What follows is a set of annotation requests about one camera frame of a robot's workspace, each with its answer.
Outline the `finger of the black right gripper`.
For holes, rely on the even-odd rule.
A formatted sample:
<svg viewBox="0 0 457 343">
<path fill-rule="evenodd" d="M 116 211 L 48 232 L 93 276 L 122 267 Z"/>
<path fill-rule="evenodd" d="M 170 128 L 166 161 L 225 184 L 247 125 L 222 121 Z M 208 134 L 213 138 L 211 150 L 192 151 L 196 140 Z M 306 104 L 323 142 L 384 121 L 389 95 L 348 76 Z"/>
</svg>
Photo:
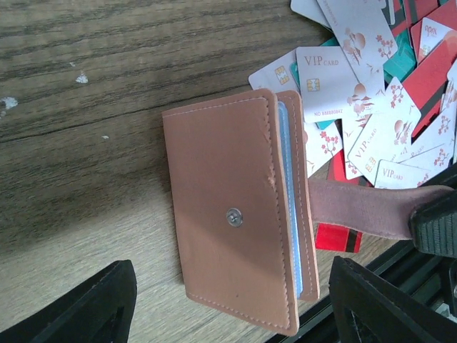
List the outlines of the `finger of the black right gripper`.
<svg viewBox="0 0 457 343">
<path fill-rule="evenodd" d="M 425 254 L 456 257 L 456 195 L 417 207 L 408 226 L 415 248 Z"/>
</svg>

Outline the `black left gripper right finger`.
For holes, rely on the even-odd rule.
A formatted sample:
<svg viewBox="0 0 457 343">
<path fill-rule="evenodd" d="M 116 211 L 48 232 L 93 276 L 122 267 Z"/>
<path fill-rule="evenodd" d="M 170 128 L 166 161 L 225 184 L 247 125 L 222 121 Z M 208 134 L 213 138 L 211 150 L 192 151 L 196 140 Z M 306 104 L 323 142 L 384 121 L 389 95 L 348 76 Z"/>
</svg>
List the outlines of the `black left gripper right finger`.
<svg viewBox="0 0 457 343">
<path fill-rule="evenodd" d="M 456 323 L 351 259 L 333 259 L 329 295 L 341 342 L 455 342 Z"/>
</svg>

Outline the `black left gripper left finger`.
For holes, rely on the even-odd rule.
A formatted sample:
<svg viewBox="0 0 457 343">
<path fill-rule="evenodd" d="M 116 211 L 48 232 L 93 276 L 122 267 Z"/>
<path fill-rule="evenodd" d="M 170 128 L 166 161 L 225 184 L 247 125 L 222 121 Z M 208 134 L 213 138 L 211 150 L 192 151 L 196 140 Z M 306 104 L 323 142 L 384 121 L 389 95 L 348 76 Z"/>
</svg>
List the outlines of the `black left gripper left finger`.
<svg viewBox="0 0 457 343">
<path fill-rule="evenodd" d="M 1 332 L 2 342 L 127 342 L 137 282 L 130 260 L 111 263 Z"/>
</svg>

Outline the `pink leather card holder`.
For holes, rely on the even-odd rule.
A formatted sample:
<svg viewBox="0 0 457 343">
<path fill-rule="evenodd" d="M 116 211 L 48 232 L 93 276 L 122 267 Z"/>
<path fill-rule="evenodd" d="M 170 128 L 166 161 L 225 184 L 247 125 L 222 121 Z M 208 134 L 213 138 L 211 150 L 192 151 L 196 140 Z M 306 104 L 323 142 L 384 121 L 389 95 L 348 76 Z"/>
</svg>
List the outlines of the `pink leather card holder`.
<svg viewBox="0 0 457 343">
<path fill-rule="evenodd" d="M 301 97 L 257 89 L 162 114 L 189 299 L 279 334 L 319 298 L 313 224 L 410 239 L 410 213 L 452 192 L 310 180 Z"/>
</svg>

